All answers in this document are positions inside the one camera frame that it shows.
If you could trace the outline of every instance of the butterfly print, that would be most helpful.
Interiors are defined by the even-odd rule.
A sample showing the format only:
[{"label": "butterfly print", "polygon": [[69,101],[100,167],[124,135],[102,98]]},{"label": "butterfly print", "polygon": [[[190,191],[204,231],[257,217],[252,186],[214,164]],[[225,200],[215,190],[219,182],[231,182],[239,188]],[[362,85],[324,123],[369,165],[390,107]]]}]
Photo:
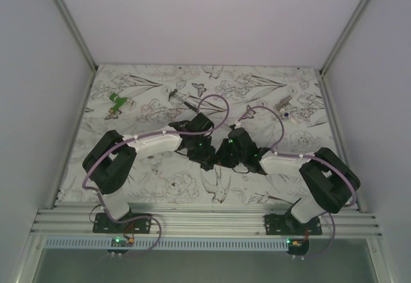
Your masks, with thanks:
[{"label": "butterfly print", "polygon": [[207,89],[204,87],[203,83],[197,84],[197,83],[192,83],[192,86],[197,90],[198,97],[201,97]]}]

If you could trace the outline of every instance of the patterned tablecloth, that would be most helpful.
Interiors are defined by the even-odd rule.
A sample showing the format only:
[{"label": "patterned tablecloth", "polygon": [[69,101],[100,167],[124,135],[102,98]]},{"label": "patterned tablecloth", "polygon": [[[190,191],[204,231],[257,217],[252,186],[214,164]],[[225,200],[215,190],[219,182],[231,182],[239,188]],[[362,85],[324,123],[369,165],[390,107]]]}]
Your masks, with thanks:
[{"label": "patterned tablecloth", "polygon": [[[61,202],[94,202],[94,193],[81,188],[82,161],[101,136],[116,129],[137,134],[162,128],[195,114],[175,99],[178,95],[197,105],[208,94],[221,94],[230,103],[229,121],[213,133],[218,147],[229,125],[255,105],[275,106],[287,96],[285,137],[278,149],[306,153],[321,146],[335,149],[324,103],[313,69],[244,66],[102,65],[91,89],[81,127],[61,186]],[[112,93],[130,98],[119,110]],[[218,124],[225,115],[220,99],[209,98],[201,111]],[[258,146],[270,146],[281,134],[278,120],[268,111],[249,110],[242,122]],[[128,202],[135,203],[283,203],[308,194],[301,178],[286,175],[238,174],[216,167],[205,172],[174,152],[159,153],[134,162],[125,184]]]}]

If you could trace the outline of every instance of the metal frame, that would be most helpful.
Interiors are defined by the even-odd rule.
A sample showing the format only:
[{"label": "metal frame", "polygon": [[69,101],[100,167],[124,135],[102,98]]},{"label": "metal frame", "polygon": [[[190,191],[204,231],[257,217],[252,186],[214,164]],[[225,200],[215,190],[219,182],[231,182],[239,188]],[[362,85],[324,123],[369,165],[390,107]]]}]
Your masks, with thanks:
[{"label": "metal frame", "polygon": [[330,54],[327,57],[324,66],[321,69],[321,75],[324,76],[328,69],[331,67],[333,60],[337,56],[338,52],[341,50],[342,46],[344,45],[345,41],[347,40],[348,36],[350,36],[352,30],[356,26],[357,22],[360,20],[361,16],[363,15],[367,5],[369,4],[370,0],[361,0],[351,18],[348,20],[344,30],[342,31],[341,35],[339,36],[337,42],[335,43],[333,49],[331,50]]},{"label": "metal frame", "polygon": [[85,92],[83,94],[82,101],[81,101],[81,104],[80,104],[80,109],[77,113],[76,119],[74,120],[74,126],[73,126],[74,129],[71,132],[70,136],[67,137],[68,143],[67,143],[66,148],[63,150],[63,154],[64,154],[65,159],[61,162],[60,166],[58,167],[56,182],[53,184],[53,186],[51,188],[49,188],[50,195],[49,195],[49,198],[48,198],[48,200],[45,204],[45,205],[48,206],[49,209],[52,209],[54,207],[54,204],[56,202],[57,194],[58,194],[58,191],[60,189],[61,183],[62,183],[63,179],[66,177],[67,169],[68,169],[69,162],[70,162],[70,156],[71,156],[71,153],[72,153],[73,148],[74,148],[74,142],[76,140],[77,133],[80,129],[80,125],[81,125],[81,122],[82,122],[82,119],[83,119],[83,115],[85,113],[85,107],[87,106],[87,101],[89,99],[89,94],[90,94],[90,91],[91,91],[92,83],[93,83],[96,75],[97,75],[97,72],[93,71],[91,73],[91,75],[89,76],[89,80],[87,82]]},{"label": "metal frame", "polygon": [[70,33],[72,34],[74,41],[77,43],[78,48],[80,49],[82,55],[84,56],[85,60],[89,64],[91,70],[95,73],[97,70],[97,65],[95,61],[93,60],[91,53],[85,44],[85,41],[82,37],[82,34],[77,28],[76,23],[74,22],[74,19],[71,17],[71,14],[69,10],[67,9],[66,4],[64,3],[63,0],[53,0],[55,3],[58,11],[62,15],[62,18],[64,22],[67,25],[67,28],[69,29]]}]

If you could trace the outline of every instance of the pink cable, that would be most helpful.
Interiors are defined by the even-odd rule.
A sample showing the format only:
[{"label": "pink cable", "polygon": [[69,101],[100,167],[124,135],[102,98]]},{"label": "pink cable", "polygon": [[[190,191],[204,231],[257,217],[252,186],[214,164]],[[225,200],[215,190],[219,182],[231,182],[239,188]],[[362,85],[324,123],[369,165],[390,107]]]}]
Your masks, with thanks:
[{"label": "pink cable", "polygon": [[310,254],[310,255],[305,255],[305,256],[304,256],[305,259],[313,259],[313,258],[315,258],[315,257],[320,257],[321,255],[324,255],[324,254],[331,248],[331,245],[332,245],[333,242],[334,242],[334,239],[335,239],[335,222],[334,222],[333,216],[332,216],[329,212],[327,212],[327,214],[328,214],[329,218],[331,219],[331,223],[333,224],[333,233],[331,234],[331,238],[329,239],[329,242],[328,242],[328,244],[327,244],[327,247],[326,247],[325,249],[323,249],[323,251],[321,251],[321,252],[319,252],[319,253]]},{"label": "pink cable", "polygon": [[[283,137],[284,137],[284,134],[285,134],[284,123],[283,123],[283,121],[281,120],[281,117],[279,117],[279,116],[277,115],[277,113],[275,113],[271,108],[264,107],[263,105],[256,105],[256,106],[250,108],[250,110],[253,110],[253,111],[254,111],[255,108],[262,108],[262,109],[264,109],[264,110],[267,110],[267,111],[273,113],[273,115],[276,116],[277,119],[278,119],[278,121],[280,122],[280,125],[281,125],[281,136],[280,136],[280,138],[279,138],[277,141],[275,141],[275,143],[271,146],[271,151],[274,152],[274,147],[277,146],[277,145],[283,140]],[[244,119],[245,116],[246,116],[248,113],[249,113],[249,111],[246,111],[243,115],[241,115],[241,117],[238,119],[238,121],[241,121],[242,119]]]}]

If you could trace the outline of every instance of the black cable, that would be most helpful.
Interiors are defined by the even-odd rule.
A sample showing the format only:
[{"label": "black cable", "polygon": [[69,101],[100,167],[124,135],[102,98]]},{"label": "black cable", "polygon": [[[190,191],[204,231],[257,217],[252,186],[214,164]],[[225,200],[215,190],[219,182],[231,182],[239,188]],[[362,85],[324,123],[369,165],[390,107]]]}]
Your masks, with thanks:
[{"label": "black cable", "polygon": [[89,213],[89,220],[93,224],[95,224],[96,222],[91,219],[91,214],[92,214],[93,211],[95,211],[97,209],[97,207],[100,207],[100,206],[101,206],[101,204],[98,204],[97,206],[94,206],[94,208]]},{"label": "black cable", "polygon": [[177,150],[175,150],[174,152],[175,152],[175,153],[178,153],[179,155],[182,155],[182,156],[188,157],[185,153],[181,153],[181,152],[179,152],[179,151],[177,151]]},{"label": "black cable", "polygon": [[250,170],[248,170],[247,172],[237,172],[233,167],[231,169],[237,174],[248,174],[248,173],[250,173]]}]

